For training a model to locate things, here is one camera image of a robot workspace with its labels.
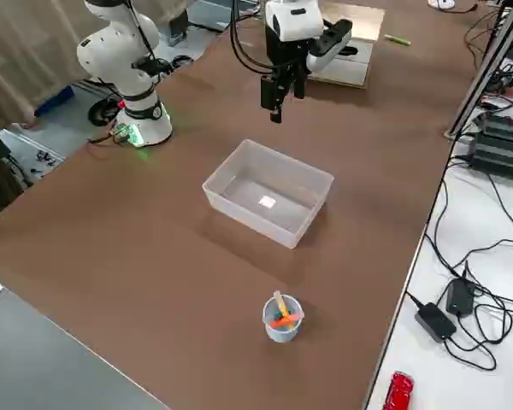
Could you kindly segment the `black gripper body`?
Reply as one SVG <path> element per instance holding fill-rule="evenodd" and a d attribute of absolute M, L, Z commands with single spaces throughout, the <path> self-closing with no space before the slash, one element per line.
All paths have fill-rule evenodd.
<path fill-rule="evenodd" d="M 303 39 L 291 42 L 282 42 L 277 37 L 266 37 L 266 54 L 269 67 L 286 67 L 299 65 L 308 71 L 307 56 L 313 39 Z"/>
<path fill-rule="evenodd" d="M 336 56 L 342 54 L 351 39 L 351 20 L 340 19 L 331 23 L 318 39 L 318 56 Z"/>

